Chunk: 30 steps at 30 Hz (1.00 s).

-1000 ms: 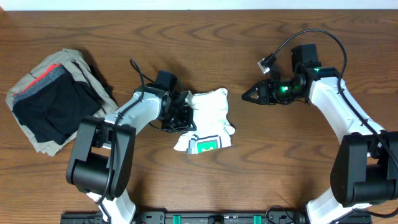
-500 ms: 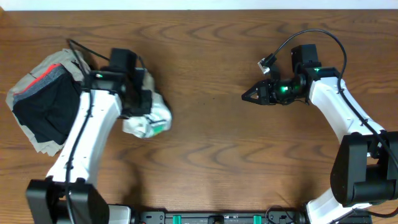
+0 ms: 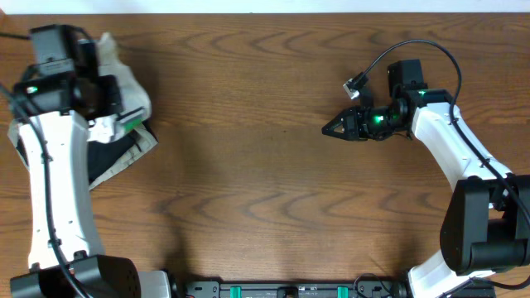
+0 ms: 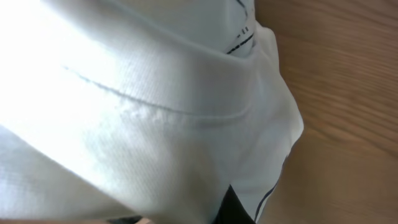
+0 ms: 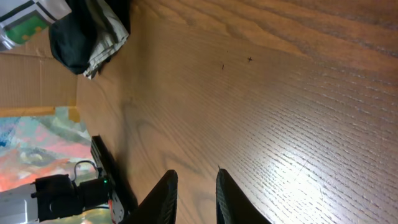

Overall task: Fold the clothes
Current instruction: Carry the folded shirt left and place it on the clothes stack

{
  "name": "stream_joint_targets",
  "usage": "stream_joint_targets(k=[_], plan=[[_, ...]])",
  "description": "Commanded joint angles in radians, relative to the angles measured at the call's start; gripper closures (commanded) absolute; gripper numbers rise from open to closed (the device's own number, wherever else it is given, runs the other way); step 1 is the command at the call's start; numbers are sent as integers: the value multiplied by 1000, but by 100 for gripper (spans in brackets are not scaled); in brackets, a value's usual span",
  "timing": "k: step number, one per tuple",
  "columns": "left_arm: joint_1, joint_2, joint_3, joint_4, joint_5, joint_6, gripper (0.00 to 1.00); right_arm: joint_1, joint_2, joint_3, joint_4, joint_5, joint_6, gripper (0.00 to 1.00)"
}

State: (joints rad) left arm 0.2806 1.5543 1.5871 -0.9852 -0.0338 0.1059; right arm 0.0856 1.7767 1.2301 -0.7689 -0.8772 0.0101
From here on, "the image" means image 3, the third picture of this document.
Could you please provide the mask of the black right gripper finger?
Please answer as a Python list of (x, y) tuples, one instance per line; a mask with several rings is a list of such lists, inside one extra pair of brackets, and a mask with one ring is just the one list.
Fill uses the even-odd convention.
[(334, 137), (342, 140), (349, 140), (349, 134), (347, 133), (347, 130), (343, 126), (337, 126), (337, 127), (328, 127), (324, 126), (321, 129), (321, 132), (323, 135), (328, 137)]
[(346, 108), (339, 112), (332, 120), (330, 120), (321, 129), (322, 132), (344, 132), (347, 130), (345, 125), (345, 117), (349, 115), (349, 108)]

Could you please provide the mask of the white t-shirt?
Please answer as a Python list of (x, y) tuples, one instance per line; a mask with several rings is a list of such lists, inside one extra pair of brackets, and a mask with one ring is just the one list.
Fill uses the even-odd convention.
[(109, 116), (89, 121), (89, 141), (110, 143), (125, 137), (136, 126), (149, 119), (152, 115), (152, 104), (131, 68), (119, 59), (118, 43), (110, 32), (105, 32), (96, 42), (96, 54), (99, 59), (99, 78), (111, 75), (116, 79), (120, 95), (118, 103), (121, 107)]

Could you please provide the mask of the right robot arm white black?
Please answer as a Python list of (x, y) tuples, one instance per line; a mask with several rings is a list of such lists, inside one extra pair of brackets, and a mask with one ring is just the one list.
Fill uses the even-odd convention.
[(386, 107), (359, 105), (322, 133), (351, 142), (408, 132), (435, 158), (452, 189), (440, 249), (407, 273), (406, 296), (452, 297), (529, 263), (529, 177), (515, 175), (480, 143), (442, 89), (407, 90)]

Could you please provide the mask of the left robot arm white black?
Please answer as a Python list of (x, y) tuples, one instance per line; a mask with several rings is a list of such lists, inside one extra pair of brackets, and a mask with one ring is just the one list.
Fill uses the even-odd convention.
[(29, 272), (10, 280), (14, 297), (172, 297), (164, 271), (140, 272), (105, 253), (89, 193), (90, 121), (121, 120), (114, 76), (54, 74), (27, 79), (8, 95), (31, 181)]

